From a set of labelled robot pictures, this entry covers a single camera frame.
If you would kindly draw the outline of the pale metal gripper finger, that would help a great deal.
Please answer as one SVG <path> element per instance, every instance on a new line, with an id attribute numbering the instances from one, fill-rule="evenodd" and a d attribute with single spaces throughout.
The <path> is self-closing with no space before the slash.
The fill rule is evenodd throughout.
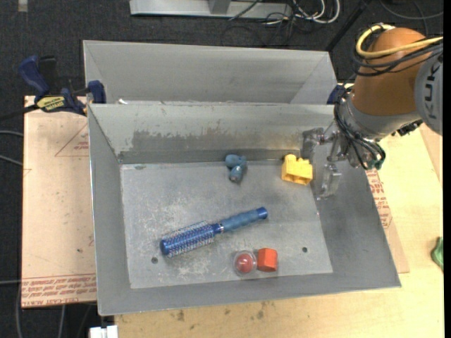
<path id="1" fill-rule="evenodd" d="M 336 194 L 340 186 L 342 171 L 335 163 L 327 163 L 323 168 L 323 179 L 319 191 L 319 199 L 327 199 Z"/>
<path id="2" fill-rule="evenodd" d="M 311 130 L 304 131 L 302 136 L 302 158 L 312 159 L 315 148 L 324 142 L 324 129 L 322 127 L 316 127 Z"/>

